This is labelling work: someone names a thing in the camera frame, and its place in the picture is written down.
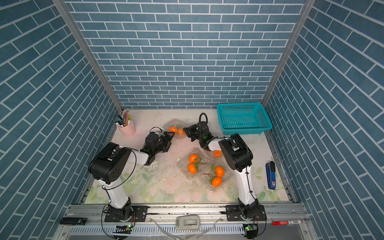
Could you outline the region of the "teal plastic basket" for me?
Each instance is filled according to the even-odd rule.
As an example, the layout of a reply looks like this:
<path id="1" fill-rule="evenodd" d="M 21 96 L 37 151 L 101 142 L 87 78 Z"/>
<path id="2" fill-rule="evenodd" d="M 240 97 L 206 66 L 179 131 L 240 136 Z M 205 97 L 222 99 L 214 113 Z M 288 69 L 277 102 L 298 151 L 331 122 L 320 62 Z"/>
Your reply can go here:
<path id="1" fill-rule="evenodd" d="M 260 103 L 218 104 L 217 114 L 225 135 L 262 134 L 272 129 L 271 120 Z"/>

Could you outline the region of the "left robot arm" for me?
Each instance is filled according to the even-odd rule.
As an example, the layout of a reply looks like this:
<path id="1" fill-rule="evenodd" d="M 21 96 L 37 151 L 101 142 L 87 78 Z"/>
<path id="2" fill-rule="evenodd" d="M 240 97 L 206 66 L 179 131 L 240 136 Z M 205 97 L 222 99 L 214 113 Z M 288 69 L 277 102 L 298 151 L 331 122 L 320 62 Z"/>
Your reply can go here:
<path id="1" fill-rule="evenodd" d="M 150 132 L 141 150 L 108 143 L 90 162 L 89 172 L 106 191 L 109 203 L 107 213 L 118 222 L 132 221 L 136 216 L 130 197 L 125 193 L 121 180 L 127 163 L 149 166 L 159 153 L 166 153 L 174 132 Z"/>

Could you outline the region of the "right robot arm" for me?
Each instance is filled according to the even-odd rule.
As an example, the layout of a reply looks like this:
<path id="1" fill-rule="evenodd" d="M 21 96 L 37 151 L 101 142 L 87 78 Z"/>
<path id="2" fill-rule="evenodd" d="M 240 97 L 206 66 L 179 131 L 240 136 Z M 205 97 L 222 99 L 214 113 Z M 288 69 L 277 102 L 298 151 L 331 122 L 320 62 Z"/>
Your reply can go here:
<path id="1" fill-rule="evenodd" d="M 238 186 L 239 212 L 242 218 L 266 221 L 265 208 L 259 203 L 253 190 L 251 165 L 253 153 L 239 134 L 229 137 L 215 137 L 209 131 L 207 122 L 199 122 L 187 128 L 184 133 L 191 141 L 198 140 L 206 151 L 221 151 L 228 166 L 235 171 Z"/>

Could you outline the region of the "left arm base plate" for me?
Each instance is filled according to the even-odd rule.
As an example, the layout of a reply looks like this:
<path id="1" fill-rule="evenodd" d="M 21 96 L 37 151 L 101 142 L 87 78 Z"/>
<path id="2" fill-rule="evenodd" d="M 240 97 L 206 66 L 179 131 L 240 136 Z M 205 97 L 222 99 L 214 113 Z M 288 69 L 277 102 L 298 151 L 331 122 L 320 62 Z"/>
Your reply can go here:
<path id="1" fill-rule="evenodd" d="M 124 209 L 115 209 L 108 206 L 103 210 L 105 214 L 105 222 L 127 223 L 127 222 L 144 222 L 148 213 L 148 206 L 129 206 Z"/>

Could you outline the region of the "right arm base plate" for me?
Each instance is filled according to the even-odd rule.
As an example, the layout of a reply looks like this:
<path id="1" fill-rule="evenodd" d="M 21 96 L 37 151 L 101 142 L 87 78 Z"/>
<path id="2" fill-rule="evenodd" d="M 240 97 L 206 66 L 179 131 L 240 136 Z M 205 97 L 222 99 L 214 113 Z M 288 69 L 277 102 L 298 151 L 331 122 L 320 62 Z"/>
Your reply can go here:
<path id="1" fill-rule="evenodd" d="M 220 212 L 227 217 L 227 221 L 266 221 L 267 216 L 263 205 L 226 205 Z"/>

